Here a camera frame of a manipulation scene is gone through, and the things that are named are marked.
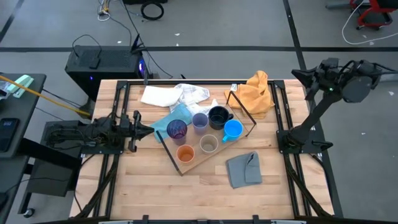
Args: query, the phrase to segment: white cloth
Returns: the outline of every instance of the white cloth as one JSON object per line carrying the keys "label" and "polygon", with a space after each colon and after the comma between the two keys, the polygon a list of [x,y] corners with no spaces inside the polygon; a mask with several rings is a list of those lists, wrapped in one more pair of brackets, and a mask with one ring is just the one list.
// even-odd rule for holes
{"label": "white cloth", "polygon": [[182,89],[146,86],[141,102],[155,106],[171,106],[181,97]]}
{"label": "white cloth", "polygon": [[170,112],[180,103],[184,103],[192,115],[197,113],[208,114],[210,109],[218,105],[216,99],[213,99],[210,106],[199,106],[197,104],[210,97],[210,92],[206,88],[189,84],[178,84],[174,88],[183,90],[183,92],[176,104],[170,106]]}

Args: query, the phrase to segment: mug handle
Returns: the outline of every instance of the mug handle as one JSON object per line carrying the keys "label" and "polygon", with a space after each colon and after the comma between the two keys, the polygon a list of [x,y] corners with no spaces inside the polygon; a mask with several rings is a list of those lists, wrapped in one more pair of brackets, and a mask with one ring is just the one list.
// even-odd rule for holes
{"label": "mug handle", "polygon": [[228,136],[226,135],[223,137],[223,143],[226,143],[227,141],[228,141]]}

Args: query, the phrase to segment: concrete floor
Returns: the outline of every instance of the concrete floor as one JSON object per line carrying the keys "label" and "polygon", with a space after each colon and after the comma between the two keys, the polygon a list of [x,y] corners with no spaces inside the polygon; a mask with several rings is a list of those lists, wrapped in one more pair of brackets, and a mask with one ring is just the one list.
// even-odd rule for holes
{"label": "concrete floor", "polygon": [[[329,11],[324,0],[289,0],[302,47],[352,47],[341,37],[341,28],[349,16],[347,10]],[[14,11],[17,0],[0,1],[0,30]],[[113,21],[97,20],[97,0],[24,0],[0,49],[7,47],[71,47],[82,34],[92,35],[101,45],[128,45],[126,29]],[[146,46],[268,46],[294,47],[284,3],[281,0],[169,0],[159,21],[141,22],[133,16]],[[111,14],[132,29],[126,12],[117,1]],[[138,12],[139,6],[129,6]],[[398,23],[379,32],[355,30],[355,20],[345,30],[347,39],[360,42],[398,32]],[[397,47],[397,37],[354,47]],[[90,39],[78,44],[93,45]],[[14,53],[0,51],[0,71],[8,73],[45,73],[45,88],[69,100],[83,104],[87,96],[65,73],[67,52]],[[249,78],[256,70],[270,78],[293,78],[291,69],[299,68],[294,51],[170,51],[152,52],[166,71],[187,78]],[[366,59],[395,69],[398,52],[303,52],[307,68],[322,59],[338,57],[341,62]],[[154,64],[153,72],[166,77]],[[335,144],[329,150],[343,214],[347,218],[398,221],[394,210],[398,203],[395,189],[398,177],[397,140],[394,119],[398,109],[398,85],[382,83],[360,104],[339,102],[322,118],[325,138]],[[37,107],[62,119],[79,119],[63,108],[44,100]],[[44,124],[56,119],[36,110],[26,137],[40,141]],[[68,218],[73,200],[65,197],[32,196],[30,207],[37,213],[30,219],[17,215],[24,184],[21,185],[7,223],[37,223]]]}

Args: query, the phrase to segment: orange cloth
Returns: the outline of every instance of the orange cloth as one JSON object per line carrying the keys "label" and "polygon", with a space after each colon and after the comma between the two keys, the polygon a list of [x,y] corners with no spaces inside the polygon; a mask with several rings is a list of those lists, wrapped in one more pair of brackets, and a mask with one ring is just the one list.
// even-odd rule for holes
{"label": "orange cloth", "polygon": [[[227,98],[229,91],[224,92]],[[274,106],[272,95],[268,90],[268,75],[263,71],[257,71],[246,84],[238,85],[238,89],[234,93],[253,118],[265,118],[269,108]],[[241,108],[233,96],[229,99],[228,104],[232,108]]]}

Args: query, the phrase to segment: yellow strap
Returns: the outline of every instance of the yellow strap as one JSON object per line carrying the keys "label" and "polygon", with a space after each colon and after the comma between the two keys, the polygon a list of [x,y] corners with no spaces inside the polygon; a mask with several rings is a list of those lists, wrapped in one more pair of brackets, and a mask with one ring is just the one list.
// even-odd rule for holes
{"label": "yellow strap", "polygon": [[0,75],[0,79],[2,79],[2,80],[4,80],[4,81],[7,81],[7,82],[9,82],[9,83],[12,83],[13,85],[18,86],[19,88],[21,88],[21,89],[23,89],[23,90],[25,90],[25,91],[28,91],[28,92],[31,93],[31,94],[34,94],[34,95],[39,96],[39,97],[42,97],[42,98],[44,98],[44,99],[50,101],[51,103],[55,103],[55,104],[58,105],[58,106],[62,106],[62,107],[64,107],[64,108],[66,108],[66,109],[73,110],[73,111],[76,112],[76,113],[80,113],[80,114],[83,114],[83,115],[86,115],[86,116],[90,116],[90,114],[87,113],[87,112],[85,112],[85,111],[72,108],[72,107],[70,107],[70,106],[68,106],[68,105],[64,105],[64,104],[62,104],[62,103],[58,103],[58,102],[56,102],[56,101],[54,101],[54,100],[52,100],[52,99],[46,97],[45,95],[41,95],[40,93],[37,93],[36,91],[31,90],[30,88],[26,88],[26,87],[24,87],[24,86],[22,86],[22,85],[20,85],[20,84],[18,84],[18,83],[16,83],[16,82],[14,82],[14,81],[12,81],[12,80],[6,78],[6,77],[4,77],[4,76],[1,76],[1,75]]}

